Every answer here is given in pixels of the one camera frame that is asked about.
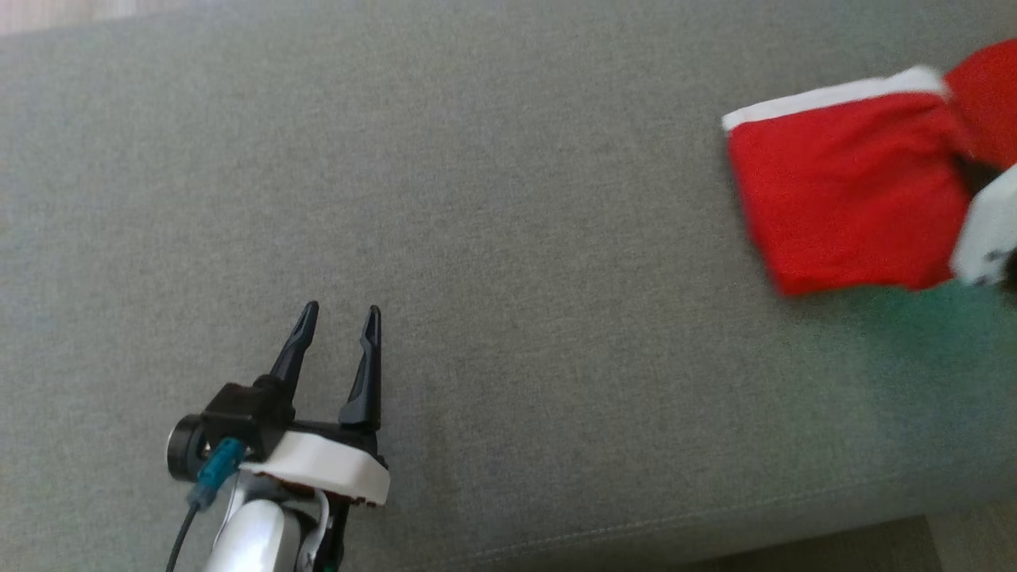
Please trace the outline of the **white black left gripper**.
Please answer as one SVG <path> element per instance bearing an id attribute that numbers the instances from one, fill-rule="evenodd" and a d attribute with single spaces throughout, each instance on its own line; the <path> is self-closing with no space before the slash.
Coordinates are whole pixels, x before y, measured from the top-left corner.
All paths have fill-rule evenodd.
<path id="1" fill-rule="evenodd" d="M 319 303 L 306 303 L 270 369 L 284 398 L 296 394 L 303 359 L 315 337 Z M 264 460 L 243 461 L 240 470 L 286 485 L 319 489 L 358 503 L 385 506 L 391 474 L 378 449 L 381 427 L 381 309 L 370 305 L 353 386 L 338 422 L 287 428 Z"/>

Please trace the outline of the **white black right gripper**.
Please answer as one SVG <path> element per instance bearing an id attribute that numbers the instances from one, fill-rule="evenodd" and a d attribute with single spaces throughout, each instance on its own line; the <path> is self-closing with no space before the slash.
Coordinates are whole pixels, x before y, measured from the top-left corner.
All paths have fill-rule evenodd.
<path id="1" fill-rule="evenodd" d="M 1016 167 L 953 156 L 969 209 L 950 260 L 956 280 L 976 287 L 1016 287 Z"/>

